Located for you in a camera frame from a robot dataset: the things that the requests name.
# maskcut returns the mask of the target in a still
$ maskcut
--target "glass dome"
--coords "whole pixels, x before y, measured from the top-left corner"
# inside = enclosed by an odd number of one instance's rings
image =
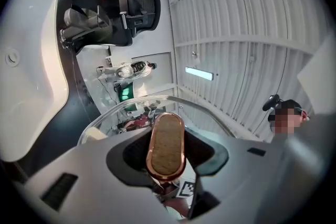
[[[211,140],[218,142],[222,135],[234,137],[230,129],[208,109],[181,98],[156,95],[126,100],[111,108],[86,127],[78,145],[151,127],[164,112],[179,115],[186,127]]]

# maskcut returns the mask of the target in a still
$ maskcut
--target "green light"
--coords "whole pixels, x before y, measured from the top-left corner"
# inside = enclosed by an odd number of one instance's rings
[[[202,71],[191,67],[186,67],[185,72],[201,77],[203,79],[214,80],[214,74],[210,72]]]
[[[130,89],[129,88],[125,88],[123,91],[122,91],[122,95],[129,95],[130,93]]]

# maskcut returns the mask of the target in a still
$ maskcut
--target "curved glass barrier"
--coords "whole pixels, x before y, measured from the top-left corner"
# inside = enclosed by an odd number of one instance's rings
[[[211,140],[216,141],[222,135],[234,137],[230,129],[210,110],[181,98],[156,95],[127,100],[111,108],[87,126],[78,145],[151,127],[163,112],[179,115],[186,127]]]
[[[144,167],[138,167],[140,162],[139,160],[143,157],[143,150],[139,150],[139,148],[148,147],[148,145],[145,146],[146,137],[151,136],[153,124],[155,123],[156,126],[157,122],[159,122],[159,116],[165,112],[172,112],[179,115],[185,125],[186,133],[193,133],[193,141],[190,140],[191,136],[189,134],[187,134],[189,138],[185,138],[187,139],[185,141],[188,141],[189,145],[189,147],[186,146],[185,168],[181,175],[169,182],[159,181],[152,177],[151,174],[144,169]],[[111,108],[105,114],[93,121],[83,131],[78,141],[78,145],[86,142],[90,143],[90,141],[102,140],[116,135],[123,135],[125,133],[131,136],[146,133],[143,138],[138,139],[136,142],[132,142],[132,144],[124,149],[124,157],[126,157],[128,165],[130,165],[133,169],[145,175],[146,178],[152,179],[149,181],[152,183],[148,184],[151,185],[150,188],[152,189],[153,194],[175,219],[187,218],[192,213],[191,208],[194,204],[194,191],[197,191],[196,174],[200,176],[202,173],[204,175],[204,172],[209,172],[196,168],[196,166],[200,163],[200,158],[207,158],[206,155],[207,150],[209,150],[209,146],[200,146],[200,140],[195,138],[195,135],[196,137],[198,135],[203,136],[207,138],[208,141],[211,140],[216,142],[215,144],[221,144],[222,136],[228,135],[234,137],[229,128],[208,109],[192,101],[168,95],[157,95],[130,99]],[[127,185],[140,186],[141,184],[136,182],[136,180],[134,181],[134,178],[125,179],[123,176],[118,176],[122,170],[120,169],[121,164],[118,164],[118,169],[114,169],[114,157],[115,156],[111,149],[107,159],[111,160],[111,162],[108,163],[108,166],[109,169],[113,171],[113,174]],[[214,163],[216,161],[214,162],[214,160],[212,160],[211,162],[211,167],[214,167]]]

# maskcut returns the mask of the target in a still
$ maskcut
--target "metal ceiling panel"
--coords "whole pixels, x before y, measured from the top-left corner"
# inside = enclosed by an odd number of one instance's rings
[[[284,100],[294,99],[308,114],[313,114],[297,74],[333,23],[323,0],[171,3],[178,85],[193,93],[193,98],[211,104],[251,136],[267,142],[272,133],[268,113],[261,107],[271,94],[277,93]],[[193,52],[198,53],[199,61],[194,59]],[[186,66],[212,72],[214,80],[187,74]],[[196,112],[185,114],[199,128],[212,128]]]

